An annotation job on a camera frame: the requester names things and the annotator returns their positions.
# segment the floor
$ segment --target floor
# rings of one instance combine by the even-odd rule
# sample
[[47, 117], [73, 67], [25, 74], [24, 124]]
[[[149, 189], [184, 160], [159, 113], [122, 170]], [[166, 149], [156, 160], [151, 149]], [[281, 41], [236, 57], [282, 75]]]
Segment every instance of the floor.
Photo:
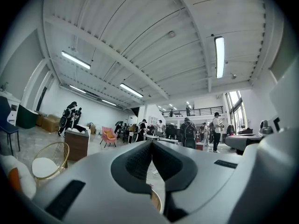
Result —
[[[35, 157], [35, 155], [45, 146], [49, 145], [50, 143], [58, 142], [58, 141], [64, 141], [63, 135], [59, 137], [57, 133], [49, 133], [45, 130], [43, 130], [40, 127], [33, 127], [31, 129], [23, 129], [19, 128], [19, 138], [20, 138], [20, 148], [21, 151], [18, 151], [18, 144], [16, 136], [12, 135], [12, 145], [14, 150], [14, 156], [24, 163], [29, 170], [31, 171], [31, 163]], [[100, 142], [102, 141], [102, 138], [100, 135], [91, 135], [87, 155], [94, 154], [97, 152], [105, 152], [110, 149], [114, 149], [114, 146], [104, 148], [105, 142], [102, 142], [100, 145]], [[120, 147], [123, 145], [126, 145], [123, 143], [121, 139], [118, 139], [116, 142], [116, 146]], [[10, 146], [7, 145], [7, 137], [4, 132], [0, 132], [0, 146], [1, 150], [0, 153], [2, 155], [11, 155]], [[222, 154], [229, 154], [229, 155], [237, 155], [235, 153], [235, 149], [232, 149], [228, 147], [227, 145], [220, 143], [218, 145], [218, 150]], [[212, 152], [213, 151], [213, 144], [210, 144], [209, 147], [204, 146], [203, 152]], [[153, 162], [149, 166], [149, 170], [147, 173], [147, 180], [146, 183], [152, 186], [152, 189], [155, 190], [158, 194], [158, 196], [161, 199], [161, 203], [164, 203], [165, 201], [165, 185], [164, 181], [159, 175], [159, 173], [156, 173], [156, 168], [153, 164]]]

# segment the ceiling light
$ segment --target ceiling light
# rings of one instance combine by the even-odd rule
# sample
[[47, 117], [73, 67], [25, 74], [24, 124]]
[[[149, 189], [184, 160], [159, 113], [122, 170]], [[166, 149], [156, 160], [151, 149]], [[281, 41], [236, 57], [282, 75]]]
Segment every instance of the ceiling light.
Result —
[[104, 102], [106, 102], [106, 103], [108, 103], [108, 104], [111, 104], [111, 105], [114, 105], [114, 106], [116, 106], [116, 104], [113, 104], [113, 103], [111, 103], [111, 102], [109, 102], [109, 101], [106, 101], [106, 100], [102, 100], [102, 101], [104, 101]]
[[69, 59], [72, 60], [73, 62], [75, 62], [75, 63], [77, 63], [77, 64], [79, 64], [79, 65], [82, 65], [82, 66], [84, 66], [84, 67], [87, 68], [87, 69], [90, 69], [90, 67], [91, 67], [90, 64], [87, 64], [87, 63], [85, 63], [84, 61], [81, 61], [80, 59], [78, 59], [78, 58], [76, 58], [76, 57], [74, 57], [74, 56], [72, 56], [72, 55], [66, 53], [65, 51], [62, 51], [61, 54], [62, 54], [64, 57], [69, 58]]
[[70, 85], [70, 87], [71, 88], [73, 88], [73, 89], [75, 89], [75, 90], [78, 90], [78, 91], [80, 91], [80, 92], [82, 92], [82, 93], [84, 93], [84, 94], [86, 94], [86, 92], [85, 91], [83, 91], [83, 90], [80, 90], [80, 89], [78, 89], [77, 87], [75, 87], [75, 86], [72, 86], [72, 85]]
[[224, 38], [218, 36], [214, 38], [216, 49], [216, 78], [223, 77], [224, 71]]
[[121, 83], [120, 86], [121, 86], [122, 88], [125, 88], [126, 90], [130, 91], [131, 93], [133, 93], [134, 95], [136, 95], [136, 96], [138, 96], [138, 97], [141, 97], [141, 98], [143, 97], [142, 94], [140, 94], [140, 93], [138, 93], [137, 91], [131, 89], [131, 88], [128, 87], [128, 86], [126, 86], [124, 83]]

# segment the white ceiling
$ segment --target white ceiling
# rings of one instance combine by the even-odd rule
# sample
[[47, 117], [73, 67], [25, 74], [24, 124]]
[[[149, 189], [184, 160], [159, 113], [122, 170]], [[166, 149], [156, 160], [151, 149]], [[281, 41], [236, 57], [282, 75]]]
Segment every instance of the white ceiling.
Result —
[[[192, 5], [192, 16], [185, 3]], [[249, 80], [265, 27], [263, 0], [44, 0], [43, 15], [47, 46], [60, 81], [124, 108], [166, 101], [165, 96], [171, 99], [189, 91], [208, 92], [207, 69], [211, 71], [212, 88]], [[197, 22], [205, 36], [201, 39]], [[211, 34], [225, 39], [228, 63], [221, 79], [215, 78]], [[91, 41], [95, 37], [102, 47], [109, 46], [119, 57], [125, 57], [133, 68], [117, 62], [105, 47], [96, 47]], [[71, 63], [62, 57], [62, 50], [90, 64], [91, 69]], [[237, 78], [231, 79], [231, 73]], [[121, 83], [144, 97], [120, 89]]]

